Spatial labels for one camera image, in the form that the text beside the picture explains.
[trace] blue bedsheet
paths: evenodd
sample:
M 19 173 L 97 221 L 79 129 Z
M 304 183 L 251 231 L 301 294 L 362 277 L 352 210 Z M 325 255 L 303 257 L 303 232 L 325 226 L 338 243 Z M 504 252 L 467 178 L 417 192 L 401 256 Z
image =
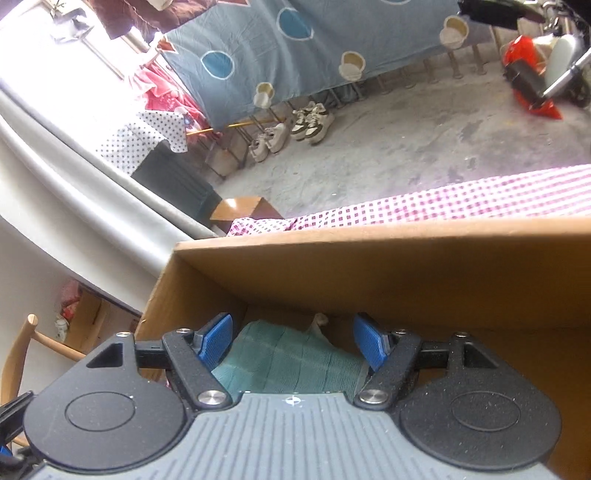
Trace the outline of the blue bedsheet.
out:
M 214 128 L 491 39 L 456 0 L 232 0 L 167 34 L 165 53 Z

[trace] metal screw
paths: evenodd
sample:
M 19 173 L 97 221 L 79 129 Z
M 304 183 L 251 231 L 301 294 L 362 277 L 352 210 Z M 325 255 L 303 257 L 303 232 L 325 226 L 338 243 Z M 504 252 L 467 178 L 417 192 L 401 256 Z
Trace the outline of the metal screw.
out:
M 219 390 L 206 390 L 205 392 L 201 392 L 199 394 L 197 400 L 199 400 L 204 405 L 216 406 L 226 400 L 226 394 L 224 392 L 220 392 Z
M 378 390 L 377 388 L 370 388 L 369 390 L 363 390 L 359 394 L 359 399 L 363 403 L 367 403 L 369 405 L 380 405 L 388 399 L 388 394 L 383 390 Z

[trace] shoe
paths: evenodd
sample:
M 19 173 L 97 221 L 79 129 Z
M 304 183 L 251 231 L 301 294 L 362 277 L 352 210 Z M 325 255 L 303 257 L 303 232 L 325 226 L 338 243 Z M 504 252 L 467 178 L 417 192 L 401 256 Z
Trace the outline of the shoe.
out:
M 302 110 L 294 110 L 295 123 L 291 128 L 291 137 L 294 140 L 300 141 L 306 137 L 306 130 L 308 130 L 308 122 L 306 118 L 308 115 Z
M 252 141 L 252 144 L 249 148 L 252 154 L 252 158 L 255 159 L 255 162 L 260 163 L 264 161 L 269 154 L 269 147 L 267 147 L 267 143 L 265 142 L 266 135 L 261 134 L 256 139 Z
M 277 124 L 274 127 L 265 128 L 265 143 L 271 153 L 277 153 L 285 145 L 285 141 L 289 136 L 285 124 Z
M 330 124 L 335 121 L 335 116 L 330 113 L 322 104 L 317 111 L 308 115 L 308 129 L 305 138 L 312 145 L 320 142 L 327 134 Z
M 291 129 L 291 136 L 294 140 L 300 141 L 306 137 L 306 130 L 308 130 L 308 122 L 306 118 L 312 113 L 316 104 L 312 101 L 304 108 L 293 110 L 295 116 L 295 123 Z

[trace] pink checkered cloth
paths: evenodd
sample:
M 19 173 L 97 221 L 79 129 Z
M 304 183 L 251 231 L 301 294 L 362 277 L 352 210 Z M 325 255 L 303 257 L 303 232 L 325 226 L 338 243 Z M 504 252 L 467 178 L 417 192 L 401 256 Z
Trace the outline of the pink checkered cloth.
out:
M 468 217 L 591 215 L 591 165 L 466 181 L 285 220 L 234 220 L 228 235 Z

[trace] chair backrest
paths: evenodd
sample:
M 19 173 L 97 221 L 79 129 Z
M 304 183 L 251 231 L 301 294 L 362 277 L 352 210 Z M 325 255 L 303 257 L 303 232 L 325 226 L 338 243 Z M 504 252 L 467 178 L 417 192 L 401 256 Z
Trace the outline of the chair backrest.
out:
M 27 357 L 31 339 L 75 362 L 85 357 L 83 353 L 62 345 L 60 342 L 56 342 L 36 331 L 37 323 L 37 317 L 33 314 L 29 315 L 12 343 L 0 378 L 0 405 L 14 400 L 18 396 L 18 391 L 21 388 L 22 372 L 25 367 L 25 358 Z M 26 439 L 21 437 L 14 439 L 14 443 L 28 446 Z

